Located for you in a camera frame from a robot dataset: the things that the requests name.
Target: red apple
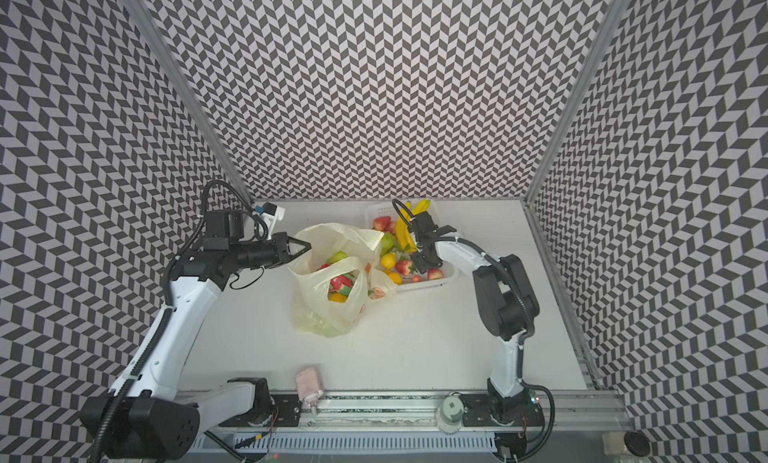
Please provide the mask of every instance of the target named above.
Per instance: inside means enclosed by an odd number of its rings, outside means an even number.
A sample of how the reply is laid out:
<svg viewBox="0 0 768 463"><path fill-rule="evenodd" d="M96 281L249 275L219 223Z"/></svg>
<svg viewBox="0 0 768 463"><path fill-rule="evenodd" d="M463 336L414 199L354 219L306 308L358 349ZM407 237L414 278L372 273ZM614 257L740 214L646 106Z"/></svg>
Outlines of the red apple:
<svg viewBox="0 0 768 463"><path fill-rule="evenodd" d="M333 291L341 290L342 286L349 286L352 288L352 281L344 275L339 275L336 278L331 278L331 289Z"/></svg>
<svg viewBox="0 0 768 463"><path fill-rule="evenodd" d="M397 273L400 273L402 276L409 276L411 274L412 267L413 267L413 262L410 259L404 259L403 261L398 261L395 264L395 269L397 270Z"/></svg>
<svg viewBox="0 0 768 463"><path fill-rule="evenodd" d="M392 217L379 217L373 220L373 229L379 231L386 231L387 225L392 221Z"/></svg>
<svg viewBox="0 0 768 463"><path fill-rule="evenodd" d="M431 268L427 272L427 278L428 279L441 279L442 278L442 271L440 271L437 268Z"/></svg>

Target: chevron pattern wall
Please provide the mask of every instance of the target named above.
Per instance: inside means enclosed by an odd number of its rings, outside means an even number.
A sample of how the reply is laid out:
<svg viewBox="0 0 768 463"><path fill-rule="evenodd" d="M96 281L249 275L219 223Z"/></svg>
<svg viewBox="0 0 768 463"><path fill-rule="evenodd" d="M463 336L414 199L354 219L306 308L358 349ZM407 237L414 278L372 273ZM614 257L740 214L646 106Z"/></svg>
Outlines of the chevron pattern wall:
<svg viewBox="0 0 768 463"><path fill-rule="evenodd" d="M633 0L535 209L659 461L768 461L768 6Z"/></svg>
<svg viewBox="0 0 768 463"><path fill-rule="evenodd" d="M79 457L220 171L117 0L0 15L0 455Z"/></svg>
<svg viewBox="0 0 768 463"><path fill-rule="evenodd" d="M610 0L145 0L266 198L522 196Z"/></svg>

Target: white tabletop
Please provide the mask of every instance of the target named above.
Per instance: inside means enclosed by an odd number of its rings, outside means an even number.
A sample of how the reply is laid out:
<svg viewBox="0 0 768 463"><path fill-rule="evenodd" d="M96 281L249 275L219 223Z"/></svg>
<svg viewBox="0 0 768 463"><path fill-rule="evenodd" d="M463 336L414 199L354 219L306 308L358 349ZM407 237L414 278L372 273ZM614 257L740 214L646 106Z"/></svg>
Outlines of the white tabletop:
<svg viewBox="0 0 768 463"><path fill-rule="evenodd" d="M363 225L372 204L275 202L286 209L278 230L310 225ZM450 224L488 252L523 261L541 313L526 342L524 378L550 389L586 389L541 258L517 200L437 201ZM258 273L244 272L240 282ZM271 389L295 389L293 377L315 365L327 389L485 389L497 344L480 321L474 285L452 283L399 293L372 304L348 334L327 339L297 333L291 322L294 277L267 270L248 289L225 290L208 313L181 377L181 389L206 389L240 376L263 376Z"/></svg>

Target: translucent plastic bag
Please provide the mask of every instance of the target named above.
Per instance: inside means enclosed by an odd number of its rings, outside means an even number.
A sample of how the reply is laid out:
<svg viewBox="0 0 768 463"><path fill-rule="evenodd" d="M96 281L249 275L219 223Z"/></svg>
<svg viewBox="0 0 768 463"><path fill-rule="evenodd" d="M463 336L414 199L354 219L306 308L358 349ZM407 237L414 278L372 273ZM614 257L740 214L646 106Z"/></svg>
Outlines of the translucent plastic bag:
<svg viewBox="0 0 768 463"><path fill-rule="evenodd" d="M368 303L397 293L397 285L389 276L374 268L383 235L343 224L315 225L296 234L297 239L312 243L309 252L288 265L298 286L292 310L296 330L329 337L348 333ZM319 269L340 251L347 254L345 259ZM345 273L356 277L350 295L344 303L330 301L331 279Z"/></svg>

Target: lemon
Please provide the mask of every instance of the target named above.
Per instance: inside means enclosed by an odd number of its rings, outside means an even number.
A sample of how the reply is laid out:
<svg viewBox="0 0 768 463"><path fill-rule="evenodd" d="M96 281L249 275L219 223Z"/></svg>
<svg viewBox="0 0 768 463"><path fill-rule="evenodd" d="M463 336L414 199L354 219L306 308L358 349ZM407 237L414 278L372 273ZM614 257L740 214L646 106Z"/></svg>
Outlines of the lemon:
<svg viewBox="0 0 768 463"><path fill-rule="evenodd" d="M334 293L333 295L328 297L329 300L335 301L337 303L345 303L346 302L346 296L341 295L340 293Z"/></svg>
<svg viewBox="0 0 768 463"><path fill-rule="evenodd" d="M397 263L397 255L394 253L388 253L382 257L382 266L387 269L392 269Z"/></svg>
<svg viewBox="0 0 768 463"><path fill-rule="evenodd" d="M389 276L389 279L391 279L393 282L397 283L398 285L402 285L402 276L400 276L400 273L389 270L384 273L386 273L386 275Z"/></svg>

